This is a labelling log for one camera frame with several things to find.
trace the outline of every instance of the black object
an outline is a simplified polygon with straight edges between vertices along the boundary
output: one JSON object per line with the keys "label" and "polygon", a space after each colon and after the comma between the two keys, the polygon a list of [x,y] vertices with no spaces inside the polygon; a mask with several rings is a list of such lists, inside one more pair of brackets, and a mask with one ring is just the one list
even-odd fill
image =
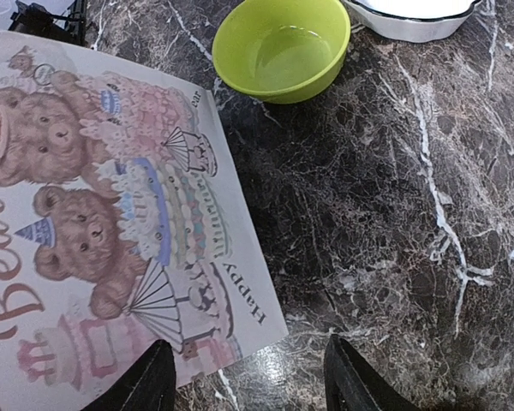
{"label": "black object", "polygon": [[[9,30],[83,46],[86,37],[86,2],[76,0],[69,8],[69,16],[64,17],[48,13],[39,4],[27,6],[17,1],[18,11],[11,16],[14,22]],[[56,21],[64,21],[64,28],[58,26]]]}
{"label": "black object", "polygon": [[173,350],[166,341],[160,340],[82,411],[173,411],[175,392]]}
{"label": "black object", "polygon": [[324,374],[328,411],[419,411],[336,334],[327,344]]}

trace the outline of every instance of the marble countertop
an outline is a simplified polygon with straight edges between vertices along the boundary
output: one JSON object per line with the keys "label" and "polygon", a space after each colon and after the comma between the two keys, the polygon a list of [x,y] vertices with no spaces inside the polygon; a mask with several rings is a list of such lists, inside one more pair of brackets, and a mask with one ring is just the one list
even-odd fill
{"label": "marble countertop", "polygon": [[237,0],[93,0],[93,47],[212,89],[290,337],[182,389],[178,409],[325,410],[332,332],[401,394],[514,410],[514,0],[450,39],[355,24],[304,104],[231,91],[211,61]]}

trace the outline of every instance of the bowl rim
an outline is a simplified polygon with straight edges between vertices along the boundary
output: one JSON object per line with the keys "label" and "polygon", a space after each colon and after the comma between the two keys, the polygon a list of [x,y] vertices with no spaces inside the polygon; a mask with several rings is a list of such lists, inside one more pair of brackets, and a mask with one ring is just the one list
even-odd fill
{"label": "bowl rim", "polygon": [[238,86],[234,82],[230,81],[226,75],[224,75],[224,71],[218,67],[217,61],[215,60],[215,52],[214,51],[216,50],[218,35],[219,35],[221,29],[224,28],[225,22],[227,22],[227,20],[229,20],[229,18],[231,18],[231,16],[233,16],[233,14],[237,10],[239,11],[241,8],[243,8],[244,4],[251,3],[251,2],[259,2],[259,0],[244,0],[242,3],[238,4],[235,8],[233,8],[233,10],[231,10],[231,12],[223,20],[223,22],[221,22],[221,25],[219,26],[219,29],[217,30],[217,33],[215,34],[215,38],[213,39],[213,46],[212,46],[212,62],[213,62],[213,67],[215,68],[215,71],[217,71],[219,77],[228,86],[230,86],[234,90],[241,92],[243,94],[247,94],[249,96],[256,97],[256,98],[277,97],[280,95],[288,94],[290,92],[296,92],[296,91],[301,90],[304,87],[308,86],[309,84],[314,83],[316,80],[318,80],[320,77],[323,77],[328,71],[330,71],[333,67],[335,67],[336,64],[339,63],[339,61],[343,58],[343,55],[346,53],[346,51],[349,47],[350,31],[351,31],[349,12],[344,7],[341,0],[328,0],[328,1],[335,3],[339,7],[339,9],[343,15],[344,26],[345,26],[346,30],[344,33],[343,43],[341,45],[341,48],[339,49],[339,52],[335,55],[335,57],[331,60],[331,62],[325,68],[323,68],[318,74],[315,74],[311,78],[309,78],[299,84],[295,84],[294,86],[280,88],[278,90],[265,91],[265,92],[258,91],[258,90],[251,90],[251,89],[248,89],[248,88],[245,88],[242,86]]}
{"label": "bowl rim", "polygon": [[434,18],[427,19],[427,18],[419,18],[419,17],[404,17],[402,15],[391,15],[389,13],[371,9],[369,6],[360,3],[358,0],[344,0],[344,1],[346,1],[347,3],[354,4],[356,6],[359,6],[374,15],[379,15],[381,17],[385,17],[388,19],[394,19],[394,20],[418,21],[420,23],[436,23],[439,21],[456,20],[456,19],[462,19],[464,17],[468,17],[474,12],[475,6],[477,6],[478,3],[481,2],[481,0],[474,0],[472,3],[470,3],[470,6],[466,9],[466,11],[464,11],[463,13],[459,13],[457,15],[446,15],[444,17],[434,17]]}

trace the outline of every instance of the white bowl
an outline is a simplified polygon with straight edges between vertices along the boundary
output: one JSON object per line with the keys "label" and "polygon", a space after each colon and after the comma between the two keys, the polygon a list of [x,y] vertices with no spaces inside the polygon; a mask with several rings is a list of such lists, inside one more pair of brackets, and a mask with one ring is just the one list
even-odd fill
{"label": "white bowl", "polygon": [[411,43],[445,39],[470,17],[481,0],[469,0],[469,7],[463,13],[436,18],[416,18],[391,15],[371,9],[357,0],[345,0],[349,9],[364,25],[381,36]]}

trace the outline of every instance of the green bowl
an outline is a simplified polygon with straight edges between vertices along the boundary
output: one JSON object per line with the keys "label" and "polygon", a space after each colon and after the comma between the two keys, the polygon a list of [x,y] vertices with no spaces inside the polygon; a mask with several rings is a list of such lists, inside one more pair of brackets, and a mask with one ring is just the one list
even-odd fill
{"label": "green bowl", "polygon": [[213,64],[238,92],[298,103],[333,83],[349,39],[349,15],[339,0],[245,0],[221,24]]}

